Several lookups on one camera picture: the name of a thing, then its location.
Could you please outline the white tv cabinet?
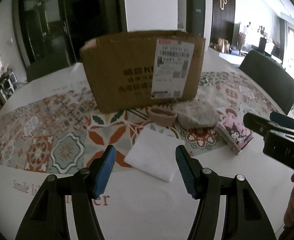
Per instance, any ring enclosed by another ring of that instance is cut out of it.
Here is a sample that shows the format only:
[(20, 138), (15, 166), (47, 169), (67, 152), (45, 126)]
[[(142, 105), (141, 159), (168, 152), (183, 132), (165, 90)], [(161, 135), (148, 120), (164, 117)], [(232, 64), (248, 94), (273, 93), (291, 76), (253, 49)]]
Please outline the white tv cabinet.
[(229, 62), (231, 65), (239, 67), (245, 59), (243, 56), (232, 55), (227, 53), (219, 53), (219, 57)]

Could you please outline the pink Kuromi tissue pack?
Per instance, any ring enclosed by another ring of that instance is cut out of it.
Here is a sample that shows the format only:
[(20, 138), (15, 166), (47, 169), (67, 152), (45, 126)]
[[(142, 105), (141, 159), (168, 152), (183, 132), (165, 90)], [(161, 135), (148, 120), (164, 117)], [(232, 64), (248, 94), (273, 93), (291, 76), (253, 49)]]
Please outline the pink Kuromi tissue pack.
[(218, 122), (216, 130), (236, 155), (239, 155), (254, 138), (253, 132), (234, 115), (223, 117)]

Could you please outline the dark glass double door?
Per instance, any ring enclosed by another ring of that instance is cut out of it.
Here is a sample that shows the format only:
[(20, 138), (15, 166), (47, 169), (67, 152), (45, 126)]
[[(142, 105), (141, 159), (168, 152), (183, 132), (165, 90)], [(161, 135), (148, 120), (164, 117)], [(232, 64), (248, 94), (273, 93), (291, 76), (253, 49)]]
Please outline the dark glass double door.
[(73, 64), (87, 41), (127, 31), (125, 0), (12, 0), (12, 15), (25, 67), (51, 55)]

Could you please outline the beige knitted cloth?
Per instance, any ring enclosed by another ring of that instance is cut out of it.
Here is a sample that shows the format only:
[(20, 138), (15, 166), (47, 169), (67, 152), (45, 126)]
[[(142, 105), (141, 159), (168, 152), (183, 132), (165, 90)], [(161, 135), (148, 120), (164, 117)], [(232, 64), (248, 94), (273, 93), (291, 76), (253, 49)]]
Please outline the beige knitted cloth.
[(219, 121), (217, 111), (208, 102), (197, 100), (178, 102), (172, 105), (172, 110), (185, 129), (215, 127)]

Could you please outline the pink towel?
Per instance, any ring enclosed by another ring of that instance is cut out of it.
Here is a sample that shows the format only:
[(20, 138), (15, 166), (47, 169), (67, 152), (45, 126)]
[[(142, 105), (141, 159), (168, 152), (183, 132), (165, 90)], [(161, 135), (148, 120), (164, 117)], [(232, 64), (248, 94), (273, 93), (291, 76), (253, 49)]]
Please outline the pink towel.
[(152, 122), (163, 127), (171, 127), (177, 118), (174, 111), (158, 106), (149, 107), (147, 113)]

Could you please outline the dark interior door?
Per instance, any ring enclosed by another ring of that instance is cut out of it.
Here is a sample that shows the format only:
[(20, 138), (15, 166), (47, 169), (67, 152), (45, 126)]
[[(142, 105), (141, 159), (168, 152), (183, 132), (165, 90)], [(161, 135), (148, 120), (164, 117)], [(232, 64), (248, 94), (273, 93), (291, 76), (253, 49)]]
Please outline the dark interior door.
[(206, 0), (186, 0), (186, 31), (204, 35)]

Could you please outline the dark chair right side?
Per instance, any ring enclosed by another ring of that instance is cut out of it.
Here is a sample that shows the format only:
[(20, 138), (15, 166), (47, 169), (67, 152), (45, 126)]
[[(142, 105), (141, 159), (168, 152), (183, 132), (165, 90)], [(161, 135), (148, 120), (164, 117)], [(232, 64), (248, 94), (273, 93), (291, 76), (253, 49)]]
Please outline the dark chair right side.
[(294, 79), (270, 57), (251, 50), (239, 69), (257, 83), (288, 114), (294, 104)]

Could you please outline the brown cardboard box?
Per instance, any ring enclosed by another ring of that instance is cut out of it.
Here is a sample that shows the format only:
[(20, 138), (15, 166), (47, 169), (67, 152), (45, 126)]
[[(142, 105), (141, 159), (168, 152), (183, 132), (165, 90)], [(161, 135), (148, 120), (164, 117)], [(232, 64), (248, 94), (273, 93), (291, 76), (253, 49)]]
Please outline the brown cardboard box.
[(197, 94), (205, 40), (178, 30), (117, 33), (80, 50), (98, 109), (112, 113)]

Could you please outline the dark chair behind table left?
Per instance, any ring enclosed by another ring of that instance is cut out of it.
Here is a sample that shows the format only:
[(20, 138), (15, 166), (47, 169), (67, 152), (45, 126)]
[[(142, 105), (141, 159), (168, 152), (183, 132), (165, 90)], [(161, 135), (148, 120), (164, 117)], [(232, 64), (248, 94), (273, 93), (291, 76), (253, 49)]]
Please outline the dark chair behind table left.
[(68, 61), (61, 58), (46, 58), (36, 61), (27, 68), (27, 81), (34, 81), (69, 66)]

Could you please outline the white cloth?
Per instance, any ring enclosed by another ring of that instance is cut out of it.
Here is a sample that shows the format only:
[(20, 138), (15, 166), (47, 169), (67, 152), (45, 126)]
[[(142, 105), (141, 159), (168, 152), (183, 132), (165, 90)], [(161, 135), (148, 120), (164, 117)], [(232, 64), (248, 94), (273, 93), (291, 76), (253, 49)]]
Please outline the white cloth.
[(177, 170), (176, 147), (184, 141), (144, 128), (124, 161), (132, 167), (161, 180), (171, 182)]

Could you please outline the shoe rack with plush toys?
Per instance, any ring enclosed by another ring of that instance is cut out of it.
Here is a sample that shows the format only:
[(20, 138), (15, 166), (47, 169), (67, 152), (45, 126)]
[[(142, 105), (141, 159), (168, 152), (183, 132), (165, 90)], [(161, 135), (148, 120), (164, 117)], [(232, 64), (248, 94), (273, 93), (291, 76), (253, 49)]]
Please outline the shoe rack with plush toys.
[(7, 101), (17, 89), (17, 79), (11, 68), (2, 67), (0, 70), (0, 94)]

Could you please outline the patterned tile table runner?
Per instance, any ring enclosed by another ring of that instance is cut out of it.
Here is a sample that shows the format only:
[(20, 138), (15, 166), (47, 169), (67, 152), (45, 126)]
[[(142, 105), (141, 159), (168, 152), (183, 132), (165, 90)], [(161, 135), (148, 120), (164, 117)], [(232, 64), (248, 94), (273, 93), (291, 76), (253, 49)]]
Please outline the patterned tile table runner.
[(32, 172), (69, 174), (90, 165), (105, 147), (116, 147), (117, 171), (140, 132), (149, 128), (184, 141), (192, 155), (226, 150), (214, 128), (163, 128), (146, 108), (100, 113), (83, 75), (58, 73), (16, 92), (0, 113), (0, 165)]

